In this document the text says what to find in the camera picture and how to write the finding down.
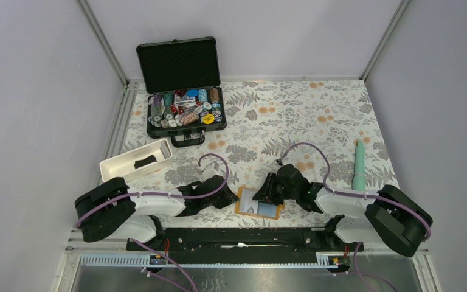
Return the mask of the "orange leather card holder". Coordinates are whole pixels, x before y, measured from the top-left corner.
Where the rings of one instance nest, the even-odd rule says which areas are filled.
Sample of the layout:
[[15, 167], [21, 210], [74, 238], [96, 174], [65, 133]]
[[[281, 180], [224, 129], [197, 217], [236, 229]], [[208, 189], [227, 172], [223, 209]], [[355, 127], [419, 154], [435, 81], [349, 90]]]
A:
[[254, 200], [254, 195], [258, 192], [256, 189], [239, 187], [238, 201], [235, 204], [235, 213], [250, 217], [266, 218], [277, 220], [285, 206], [275, 206], [273, 204]]

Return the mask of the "light blue card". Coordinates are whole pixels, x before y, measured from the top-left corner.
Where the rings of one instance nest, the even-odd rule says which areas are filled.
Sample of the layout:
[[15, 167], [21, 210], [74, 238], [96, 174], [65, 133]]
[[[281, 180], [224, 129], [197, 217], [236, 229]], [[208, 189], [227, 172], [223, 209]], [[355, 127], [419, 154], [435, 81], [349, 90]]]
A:
[[262, 217], [277, 218], [278, 206], [264, 202], [259, 202], [257, 207], [257, 214]]

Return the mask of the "white rectangular plastic tray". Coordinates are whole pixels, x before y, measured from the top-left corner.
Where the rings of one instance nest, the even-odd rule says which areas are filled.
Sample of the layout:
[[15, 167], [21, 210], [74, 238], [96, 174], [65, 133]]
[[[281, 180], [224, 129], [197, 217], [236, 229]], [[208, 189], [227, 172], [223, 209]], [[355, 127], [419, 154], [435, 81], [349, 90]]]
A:
[[103, 183], [120, 177], [126, 182], [168, 167], [173, 162], [173, 152], [166, 138], [100, 162]]

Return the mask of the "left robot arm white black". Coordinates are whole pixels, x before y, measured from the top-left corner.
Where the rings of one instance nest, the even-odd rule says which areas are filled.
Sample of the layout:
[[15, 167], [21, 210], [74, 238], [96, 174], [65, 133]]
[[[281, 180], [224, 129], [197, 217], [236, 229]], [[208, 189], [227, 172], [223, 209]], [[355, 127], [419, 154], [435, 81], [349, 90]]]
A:
[[156, 250], [165, 236], [157, 229], [156, 216], [188, 217], [210, 206], [222, 209], [237, 201], [220, 175], [166, 191], [136, 189], [123, 177], [116, 177], [75, 200], [75, 228], [82, 232], [84, 242], [133, 238]]

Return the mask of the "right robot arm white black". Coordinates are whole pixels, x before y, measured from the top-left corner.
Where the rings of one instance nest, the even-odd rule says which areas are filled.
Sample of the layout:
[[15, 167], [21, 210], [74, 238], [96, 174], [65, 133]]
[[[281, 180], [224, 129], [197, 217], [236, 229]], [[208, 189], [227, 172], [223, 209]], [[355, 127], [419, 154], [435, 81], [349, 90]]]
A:
[[305, 211], [332, 215], [324, 241], [334, 251], [347, 243], [377, 243], [412, 257], [431, 236], [432, 217], [393, 185], [371, 192], [335, 190], [286, 164], [267, 175], [252, 199], [275, 206], [293, 200]]

